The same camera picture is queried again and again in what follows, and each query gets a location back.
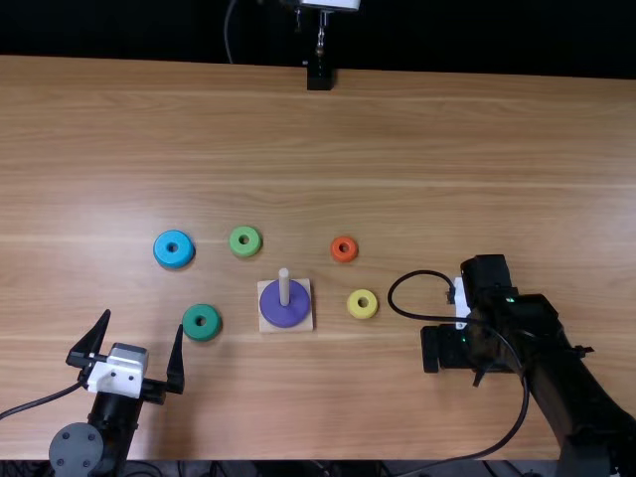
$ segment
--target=black background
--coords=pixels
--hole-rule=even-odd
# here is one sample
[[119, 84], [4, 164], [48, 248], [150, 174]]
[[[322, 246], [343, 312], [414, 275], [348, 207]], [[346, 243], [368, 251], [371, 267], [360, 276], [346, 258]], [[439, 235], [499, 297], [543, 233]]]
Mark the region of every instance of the black background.
[[[0, 53], [224, 63], [228, 0], [0, 0]], [[362, 0], [332, 15], [338, 68], [636, 76], [634, 2]], [[235, 63], [298, 66], [316, 14], [294, 33], [277, 0], [238, 0]]]

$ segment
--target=wooden table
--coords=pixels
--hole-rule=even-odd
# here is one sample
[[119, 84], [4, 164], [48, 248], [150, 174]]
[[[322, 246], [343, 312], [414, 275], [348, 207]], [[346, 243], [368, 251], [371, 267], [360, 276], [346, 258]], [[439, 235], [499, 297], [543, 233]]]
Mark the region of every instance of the wooden table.
[[[186, 391], [142, 411], [130, 458], [441, 458], [498, 440], [521, 388], [422, 372], [420, 323], [389, 310], [419, 267], [457, 274], [504, 253], [543, 292], [586, 364], [636, 412], [636, 83], [340, 72], [305, 90], [301, 69], [0, 58], [0, 408], [75, 381], [69, 347], [104, 308], [104, 343], [147, 347], [163, 379], [183, 312], [212, 303], [224, 329], [185, 342]], [[233, 227], [264, 247], [232, 256]], [[167, 271], [162, 232], [197, 256]], [[349, 234], [360, 256], [329, 255]], [[263, 336], [256, 282], [310, 277], [313, 333]], [[361, 287], [378, 315], [351, 318]], [[398, 300], [452, 314], [422, 278]], [[85, 421], [77, 392], [0, 422], [1, 458], [46, 458]], [[499, 458], [556, 458], [533, 403]]]

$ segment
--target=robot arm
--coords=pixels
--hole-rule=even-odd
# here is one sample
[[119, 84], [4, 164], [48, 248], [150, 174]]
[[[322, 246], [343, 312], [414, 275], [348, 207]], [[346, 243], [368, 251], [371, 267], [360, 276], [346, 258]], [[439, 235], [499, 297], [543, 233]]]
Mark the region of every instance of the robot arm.
[[[543, 295], [519, 294], [504, 255], [477, 255], [461, 264], [461, 272], [471, 309], [468, 319], [485, 326], [472, 322], [463, 330], [452, 328], [450, 334], [458, 340], [439, 339], [437, 327], [425, 327], [422, 346], [424, 335], [433, 345], [423, 349], [429, 371], [435, 372], [439, 362], [442, 368], [471, 368], [477, 373], [487, 368], [523, 373], [561, 448], [557, 477], [606, 477], [616, 471], [621, 477], [636, 477], [636, 421], [583, 364], [581, 359], [593, 350], [571, 346], [557, 312]], [[512, 344], [522, 362], [520, 371], [489, 328]], [[457, 342], [467, 346], [456, 347]], [[445, 357], [450, 355], [463, 359], [449, 362]], [[493, 363], [499, 368], [491, 369]]]
[[106, 310], [67, 357], [68, 365], [80, 368], [78, 381], [96, 397], [88, 423], [67, 425], [51, 442], [49, 458], [58, 477], [118, 475], [143, 404], [163, 404], [166, 393], [180, 395], [184, 390], [182, 326], [172, 347], [168, 379], [161, 382], [145, 378], [144, 348], [115, 343], [108, 356], [99, 353], [109, 317]]

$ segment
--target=purple ring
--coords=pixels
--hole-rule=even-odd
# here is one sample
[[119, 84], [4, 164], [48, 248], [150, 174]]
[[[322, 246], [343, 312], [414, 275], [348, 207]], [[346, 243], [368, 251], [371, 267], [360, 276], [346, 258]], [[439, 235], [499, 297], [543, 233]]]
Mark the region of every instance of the purple ring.
[[294, 280], [289, 280], [289, 304], [280, 304], [278, 280], [269, 283], [260, 295], [260, 313], [272, 325], [278, 328], [296, 326], [309, 314], [311, 300], [305, 287]]

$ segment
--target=black cable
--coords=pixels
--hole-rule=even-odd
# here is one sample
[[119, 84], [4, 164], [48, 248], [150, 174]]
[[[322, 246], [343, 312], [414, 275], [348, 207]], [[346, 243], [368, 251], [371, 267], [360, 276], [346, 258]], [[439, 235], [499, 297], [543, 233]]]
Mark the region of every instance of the black cable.
[[433, 466], [436, 466], [436, 465], [441, 465], [441, 464], [447, 464], [447, 463], [450, 463], [450, 462], [455, 462], [457, 460], [480, 459], [482, 457], [486, 457], [487, 455], [492, 454], [493, 452], [498, 451], [503, 446], [505, 446], [508, 442], [510, 442], [510, 440], [515, 436], [517, 431], [521, 428], [522, 424], [524, 423], [524, 419], [526, 418], [526, 414], [528, 413], [528, 405], [530, 403], [530, 389], [528, 387], [528, 379], [526, 378], [526, 375], [523, 374], [523, 366], [521, 364], [521, 359], [519, 358], [519, 355], [517, 354], [517, 352], [515, 351], [513, 346], [510, 344], [510, 342], [506, 338], [504, 338], [501, 335], [501, 333], [499, 333], [497, 330], [492, 328], [487, 323], [484, 323], [482, 321], [475, 320], [475, 319], [472, 319], [472, 318], [455, 318], [455, 317], [450, 317], [450, 316], [431, 316], [431, 315], [420, 315], [420, 314], [417, 314], [417, 313], [410, 313], [408, 311], [402, 310], [401, 308], [399, 308], [394, 303], [394, 292], [396, 291], [396, 288], [398, 288], [398, 286], [401, 283], [403, 283], [404, 281], [408, 280], [409, 278], [411, 278], [413, 276], [417, 276], [417, 275], [433, 275], [433, 276], [437, 276], [439, 278], [442, 278], [449, 285], [449, 288], [450, 288], [449, 289], [449, 295], [450, 295], [451, 291], [454, 293], [454, 286], [452, 284], [452, 281], [450, 281], [450, 278], [448, 278], [443, 273], [440, 273], [438, 271], [433, 271], [433, 270], [416, 270], [416, 271], [412, 271], [411, 273], [407, 273], [406, 275], [401, 276], [400, 278], [398, 278], [396, 280], [396, 282], [393, 285], [391, 285], [391, 288], [389, 289], [389, 294], [388, 294], [387, 300], [389, 302], [389, 306], [391, 306], [393, 311], [395, 313], [397, 313], [398, 315], [405, 316], [406, 318], [410, 318], [410, 319], [413, 319], [413, 320], [436, 321], [436, 322], [440, 322], [440, 323], [457, 323], [457, 322], [459, 322], [459, 323], [470, 323], [470, 324], [473, 324], [473, 325], [476, 325], [476, 326], [481, 326], [484, 330], [486, 330], [489, 333], [491, 333], [494, 336], [496, 336], [499, 339], [499, 341], [508, 349], [508, 351], [512, 355], [513, 359], [515, 360], [515, 364], [517, 365], [518, 371], [519, 371], [519, 373], [521, 373], [521, 383], [522, 383], [522, 387], [524, 389], [524, 396], [523, 396], [523, 400], [522, 400], [522, 404], [521, 404], [521, 410], [519, 411], [519, 415], [517, 416], [517, 420], [515, 420], [515, 423], [513, 424], [511, 429], [506, 433], [506, 435], [504, 435], [504, 437], [502, 437], [494, 445], [491, 445], [487, 449], [484, 449], [484, 450], [481, 450], [479, 452], [475, 452], [475, 453], [472, 453], [472, 454], [461, 455], [461, 456], [458, 456], [458, 457], [451, 457], [450, 459], [439, 460], [437, 462], [431, 462], [430, 464], [424, 465], [423, 467], [420, 467], [419, 469], [412, 470], [410, 472], [405, 472], [405, 473], [402, 473], [402, 474], [399, 474], [399, 475], [394, 475], [393, 477], [406, 477], [406, 476], [414, 475], [414, 474], [416, 474], [418, 472], [421, 472], [422, 470], [428, 469], [430, 467], [433, 467]]
[[18, 464], [16, 464], [15, 460], [11, 460], [9, 461], [9, 463], [13, 466], [14, 470], [16, 471], [16, 475], [19, 475], [20, 477], [26, 477], [24, 475], [24, 467], [22, 469], [18, 467]]
[[223, 465], [221, 465], [221, 463], [217, 460], [214, 461], [215, 464], [215, 475], [217, 470], [220, 470], [221, 473], [224, 475], [224, 477], [228, 477], [228, 474], [226, 473], [226, 470], [223, 468]]
[[520, 477], [524, 477], [524, 473], [523, 473], [521, 470], [519, 470], [519, 469], [517, 468], [517, 466], [516, 466], [515, 464], [513, 464], [510, 460], [504, 460], [503, 462], [504, 462], [504, 464], [506, 464], [508, 467], [510, 467], [510, 469], [511, 469], [513, 472], [515, 472], [515, 474], [519, 475]]
[[223, 22], [223, 40], [226, 44], [226, 54], [228, 55], [228, 63], [231, 65], [234, 63], [232, 60], [232, 53], [230, 52], [230, 40], [228, 38], [228, 30], [230, 29], [230, 17], [232, 16], [232, 11], [237, 4], [237, 0], [230, 0], [228, 4], [228, 9], [226, 10], [226, 18]]
[[128, 464], [145, 465], [145, 466], [150, 467], [151, 469], [153, 469], [155, 472], [157, 472], [157, 474], [159, 474], [159, 477], [163, 477], [163, 472], [161, 472], [161, 469], [159, 467], [157, 467], [155, 464], [151, 464], [150, 462], [146, 462], [145, 460], [129, 460], [126, 463], [126, 465], [128, 465]]
[[41, 397], [39, 399], [32, 400], [31, 402], [27, 402], [25, 404], [16, 405], [15, 407], [12, 407], [11, 409], [5, 410], [4, 412], [0, 413], [0, 420], [4, 419], [5, 417], [9, 417], [10, 415], [17, 414], [18, 412], [22, 412], [23, 410], [31, 409], [32, 407], [46, 404], [47, 402], [51, 402], [52, 400], [63, 398], [64, 396], [69, 395], [73, 391], [81, 388], [81, 385], [82, 385], [82, 382], [79, 381], [75, 383], [74, 385], [69, 386], [65, 390], [61, 390], [55, 393], [54, 395]]
[[484, 464], [484, 467], [486, 467], [486, 470], [492, 477], [499, 477], [488, 462], [486, 462], [485, 460], [482, 460], [481, 463]]

